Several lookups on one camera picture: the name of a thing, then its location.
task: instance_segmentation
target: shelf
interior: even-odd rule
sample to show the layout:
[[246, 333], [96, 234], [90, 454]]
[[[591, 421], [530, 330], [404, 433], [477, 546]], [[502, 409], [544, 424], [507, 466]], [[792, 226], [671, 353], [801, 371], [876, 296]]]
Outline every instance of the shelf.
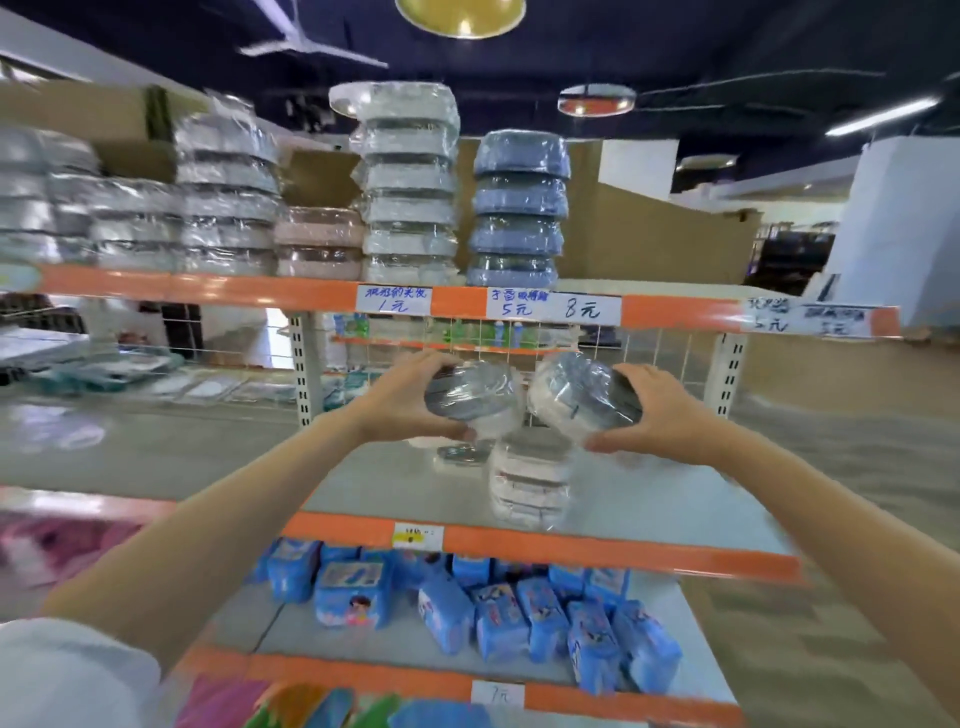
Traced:
[[[297, 278], [228, 277], [109, 271], [73, 265], [41, 265], [37, 293], [106, 296], [171, 303], [203, 303], [281, 308], [286, 311], [349, 312], [356, 308], [357, 282]], [[782, 297], [752, 286], [660, 283], [626, 280], [561, 280], [558, 290], [622, 297], [624, 328], [684, 328], [740, 333], [747, 317], [742, 301]], [[487, 289], [433, 288], [431, 315], [486, 319]], [[899, 336], [893, 306], [871, 312], [873, 336]]]
[[360, 336], [340, 336], [335, 334], [330, 338], [336, 344], [360, 344], [371, 347], [401, 347], [403, 349], [436, 349], [440, 352], [484, 352], [505, 353], [510, 356], [546, 356], [549, 353], [575, 352], [576, 347], [562, 349], [510, 349], [507, 347], [491, 347], [481, 344], [450, 344], [442, 341], [395, 341], [394, 339], [365, 339]]
[[[33, 614], [47, 590], [22, 591], [0, 571], [0, 619]], [[363, 694], [468, 702], [474, 679], [523, 683], [525, 708], [564, 716], [736, 728], [743, 715], [680, 587], [668, 577], [635, 572], [631, 598], [663, 622], [684, 651], [668, 695], [618, 692], [594, 697], [575, 687], [568, 660], [487, 664], [475, 645], [443, 655], [420, 620], [412, 594], [394, 594], [380, 630], [328, 629], [311, 604], [281, 606], [267, 585], [243, 587], [220, 610], [181, 664], [193, 671], [271, 682], [320, 683]], [[626, 683], [621, 686], [627, 690]]]
[[[148, 521], [294, 434], [228, 405], [130, 409], [110, 397], [0, 405], [0, 509]], [[436, 473], [432, 452], [367, 445], [336, 468], [284, 533], [389, 547], [395, 521], [441, 524], [444, 550], [513, 561], [802, 582], [766, 511], [710, 468], [645, 457], [630, 469], [578, 453], [563, 528], [514, 530], [482, 469]]]

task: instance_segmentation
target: person's right hand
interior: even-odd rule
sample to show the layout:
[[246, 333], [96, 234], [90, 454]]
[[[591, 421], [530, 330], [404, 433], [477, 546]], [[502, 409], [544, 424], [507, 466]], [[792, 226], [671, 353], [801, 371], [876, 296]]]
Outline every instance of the person's right hand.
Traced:
[[690, 465], [712, 465], [730, 423], [686, 392], [672, 375], [649, 364], [617, 364], [630, 380], [643, 407], [640, 422], [591, 435], [593, 452], [629, 450], [667, 457]]

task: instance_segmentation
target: dark ceiling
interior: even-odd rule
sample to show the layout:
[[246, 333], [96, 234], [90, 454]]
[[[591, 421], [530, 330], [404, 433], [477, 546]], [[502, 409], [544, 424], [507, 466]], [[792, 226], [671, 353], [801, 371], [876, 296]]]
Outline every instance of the dark ceiling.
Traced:
[[[290, 13], [291, 2], [280, 5]], [[387, 70], [323, 55], [237, 54], [280, 38], [253, 0], [0, 4], [182, 84], [250, 98], [278, 123], [321, 123], [331, 133], [352, 123], [317, 113], [326, 90], [365, 79], [448, 84], [464, 134], [524, 127], [679, 137], [681, 154], [745, 153], [755, 166], [855, 153], [864, 136], [834, 140], [823, 132], [931, 92], [946, 101], [898, 129], [960, 126], [960, 81], [950, 77], [960, 71], [957, 0], [527, 0], [515, 30], [481, 41], [418, 30], [393, 0], [300, 0], [311, 39], [386, 61]], [[586, 82], [630, 86], [636, 109], [607, 119], [560, 114], [559, 91]], [[291, 92], [309, 113], [288, 117]]]

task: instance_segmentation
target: ceiling fan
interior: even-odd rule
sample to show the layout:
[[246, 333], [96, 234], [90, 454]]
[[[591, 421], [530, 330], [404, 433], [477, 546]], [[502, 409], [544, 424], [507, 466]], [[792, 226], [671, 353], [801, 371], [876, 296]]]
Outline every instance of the ceiling fan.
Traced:
[[317, 43], [306, 36], [303, 32], [303, 26], [300, 25], [300, 1], [293, 0], [294, 17], [291, 20], [287, 13], [283, 11], [276, 0], [253, 0], [257, 7], [263, 11], [267, 19], [283, 33], [283, 40], [264, 40], [260, 43], [247, 45], [238, 48], [238, 52], [244, 56], [266, 56], [271, 53], [322, 53], [325, 56], [335, 56], [341, 59], [357, 61], [366, 65], [374, 65], [377, 68], [389, 68], [390, 65], [384, 61], [378, 61], [370, 56], [364, 56], [360, 53], [354, 53], [336, 46], [326, 45], [326, 43]]

